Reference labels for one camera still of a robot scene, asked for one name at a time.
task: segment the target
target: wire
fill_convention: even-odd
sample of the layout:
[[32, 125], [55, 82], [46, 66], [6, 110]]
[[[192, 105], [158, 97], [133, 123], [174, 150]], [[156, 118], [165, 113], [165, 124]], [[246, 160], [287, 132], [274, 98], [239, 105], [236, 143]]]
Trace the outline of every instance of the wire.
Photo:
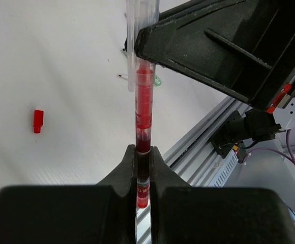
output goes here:
[[287, 155], [285, 155], [284, 153], [276, 150], [276, 149], [273, 149], [273, 148], [269, 148], [269, 147], [259, 147], [259, 148], [255, 148], [255, 149], [252, 149], [243, 159], [243, 163], [246, 162], [246, 160], [252, 155], [253, 152], [255, 151], [261, 151], [261, 150], [268, 150], [268, 151], [273, 151], [277, 154], [280, 154], [282, 156], [284, 156], [286, 159], [289, 159], [293, 164], [294, 162], [292, 161], [292, 159], [290, 157], [288, 157]]
[[253, 143], [251, 143], [249, 146], [246, 146], [246, 147], [240, 147], [241, 149], [250, 149], [252, 148], [253, 146], [255, 146], [257, 143], [259, 143], [259, 141], [254, 141]]
[[273, 152], [275, 152], [275, 153], [277, 153], [277, 154], [280, 154], [281, 156], [283, 156], [283, 157], [285, 157], [286, 159], [290, 160], [290, 161], [295, 165], [295, 158], [294, 158], [294, 155], [293, 155], [293, 153], [292, 153], [291, 146], [290, 146], [290, 132], [291, 132], [291, 130], [288, 130], [288, 131], [286, 132], [286, 146], [287, 146], [287, 148], [288, 148], [288, 151], [289, 151], [289, 153], [290, 153], [291, 158], [290, 158], [289, 156], [287, 156], [286, 154], [284, 154], [284, 153], [282, 153], [282, 152], [280, 152], [280, 151], [278, 151], [278, 150], [276, 150], [276, 149], [269, 148], [269, 147], [259, 147], [259, 148], [255, 148], [255, 149], [251, 150], [251, 151], [250, 151], [250, 152], [244, 157], [244, 159], [243, 159], [243, 163], [246, 162], [246, 160], [252, 155], [253, 152], [255, 152], [255, 151], [260, 151], [260, 150], [268, 150], [268, 151], [273, 151]]
[[[219, 149], [222, 149], [223, 147], [225, 146], [228, 146], [228, 145], [236, 145], [238, 147], [240, 147], [240, 144], [242, 142], [230, 142], [230, 143], [227, 143], [227, 144], [224, 144], [222, 146], [219, 145]], [[246, 147], [240, 147], [240, 149], [250, 149], [252, 148], [253, 146], [255, 146], [257, 143], [259, 143], [259, 141], [254, 141], [253, 143], [251, 143], [249, 146], [246, 146]]]
[[295, 157], [293, 155], [292, 148], [291, 148], [291, 145], [290, 145], [290, 133], [291, 133], [291, 129], [286, 132], [285, 141], [286, 141], [286, 147], [288, 148], [288, 151], [289, 151], [289, 154], [291, 156], [292, 162], [295, 165]]
[[240, 142], [230, 142], [230, 143], [227, 143], [227, 144], [224, 144], [222, 146], [219, 145], [219, 149], [222, 149], [224, 146], [228, 146], [228, 145], [236, 145], [238, 146]]
[[293, 211], [292, 210], [292, 208], [290, 208], [286, 203], [285, 203], [285, 205], [287, 206], [287, 208], [291, 211], [291, 213], [294, 215], [294, 217], [295, 217], [295, 211]]

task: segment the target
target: red liquid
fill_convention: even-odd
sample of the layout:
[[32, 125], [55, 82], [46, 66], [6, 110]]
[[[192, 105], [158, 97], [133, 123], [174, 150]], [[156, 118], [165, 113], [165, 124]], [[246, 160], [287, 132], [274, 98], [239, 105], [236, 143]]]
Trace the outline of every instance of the red liquid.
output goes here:
[[141, 66], [137, 70], [136, 85], [136, 150], [138, 152], [137, 164], [137, 197], [136, 205], [146, 208], [149, 203], [149, 151], [151, 146], [152, 126], [152, 96], [155, 77], [149, 66]]
[[151, 139], [147, 141], [143, 141], [136, 137], [136, 150], [139, 153], [146, 153], [150, 151], [150, 146], [151, 146]]

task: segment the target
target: white table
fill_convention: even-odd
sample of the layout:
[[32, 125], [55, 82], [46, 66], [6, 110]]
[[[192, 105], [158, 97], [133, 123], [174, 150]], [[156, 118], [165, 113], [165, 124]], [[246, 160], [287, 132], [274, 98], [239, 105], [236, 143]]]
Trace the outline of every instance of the white table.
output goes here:
[[[94, 184], [135, 143], [134, 94], [116, 76], [127, 72], [125, 12], [125, 0], [0, 0], [0, 188]], [[225, 95], [157, 74], [152, 145], [163, 154]], [[39, 135], [34, 109], [45, 112]]]

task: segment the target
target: cable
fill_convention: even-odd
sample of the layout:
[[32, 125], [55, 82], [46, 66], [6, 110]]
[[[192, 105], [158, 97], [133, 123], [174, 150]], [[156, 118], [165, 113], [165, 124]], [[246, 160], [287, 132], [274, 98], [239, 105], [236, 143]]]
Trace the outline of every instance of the cable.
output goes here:
[[291, 129], [287, 130], [286, 136], [285, 136], [285, 141], [286, 141], [286, 147], [288, 148], [288, 151], [289, 151], [289, 154], [291, 156], [292, 162], [295, 165], [295, 157], [293, 155], [292, 148], [291, 148], [291, 145], [290, 145], [290, 133], [291, 133]]
[[230, 143], [227, 143], [227, 144], [224, 144], [222, 146], [219, 145], [219, 149], [222, 149], [224, 146], [228, 146], [228, 145], [236, 145], [238, 146], [240, 142], [230, 142]]
[[294, 158], [294, 155], [293, 155], [293, 153], [292, 153], [291, 146], [290, 146], [290, 132], [291, 132], [291, 130], [288, 130], [288, 131], [286, 132], [286, 146], [287, 146], [287, 148], [288, 148], [288, 151], [289, 151], [289, 153], [290, 153], [291, 158], [288, 157], [287, 155], [285, 155], [284, 153], [282, 153], [282, 152], [276, 150], [276, 149], [269, 148], [269, 147], [259, 147], [259, 148], [255, 148], [255, 149], [251, 150], [251, 151], [250, 151], [250, 152], [244, 157], [244, 159], [243, 159], [243, 163], [246, 162], [246, 160], [252, 155], [253, 152], [255, 152], [255, 151], [260, 151], [260, 150], [268, 150], [268, 151], [273, 151], [273, 152], [275, 152], [275, 153], [277, 153], [277, 154], [280, 154], [280, 155], [284, 156], [286, 159], [290, 160], [290, 161], [295, 165], [295, 158]]
[[246, 147], [240, 147], [241, 149], [250, 149], [252, 148], [253, 146], [255, 146], [257, 143], [259, 143], [259, 141], [254, 141], [253, 143], [251, 143], [249, 146], [246, 146]]
[[244, 159], [243, 159], [243, 163], [246, 162], [246, 160], [252, 155], [253, 152], [255, 152], [255, 151], [260, 151], [260, 150], [273, 151], [273, 152], [275, 152], [275, 153], [277, 153], [277, 154], [280, 154], [280, 155], [284, 156], [286, 159], [289, 159], [289, 160], [294, 164], [294, 162], [292, 161], [292, 159], [291, 159], [290, 157], [288, 157], [287, 155], [285, 155], [284, 153], [282, 153], [282, 152], [280, 152], [280, 151], [278, 151], [278, 150], [276, 150], [276, 149], [269, 148], [269, 147], [259, 147], [259, 148], [252, 149], [252, 150], [251, 150], [251, 151], [250, 151], [250, 152], [244, 157]]

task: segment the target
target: red component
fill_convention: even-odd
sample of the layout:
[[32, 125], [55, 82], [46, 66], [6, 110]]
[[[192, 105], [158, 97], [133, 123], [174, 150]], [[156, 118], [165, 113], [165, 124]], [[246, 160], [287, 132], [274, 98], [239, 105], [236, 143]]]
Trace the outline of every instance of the red component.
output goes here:
[[151, 139], [144, 141], [136, 137], [136, 150], [139, 152], [147, 152], [150, 150]]
[[44, 125], [44, 111], [35, 110], [34, 112], [34, 133], [39, 134], [41, 127]]
[[284, 98], [284, 96], [286, 94], [288, 94], [288, 92], [292, 89], [292, 85], [290, 85], [289, 83], [286, 84], [284, 86], [284, 88], [282, 89], [282, 91], [280, 92], [280, 94], [276, 97], [276, 99], [274, 100], [273, 104], [267, 109], [267, 113], [274, 113], [275, 109], [277, 108], [277, 106], [279, 105], [279, 103], [282, 101], [282, 99]]
[[146, 76], [152, 73], [153, 71], [149, 67], [140, 67], [136, 71], [138, 80], [136, 91], [136, 127], [142, 130], [148, 129], [152, 125], [153, 83]]
[[149, 203], [149, 187], [137, 187], [136, 205], [146, 208]]

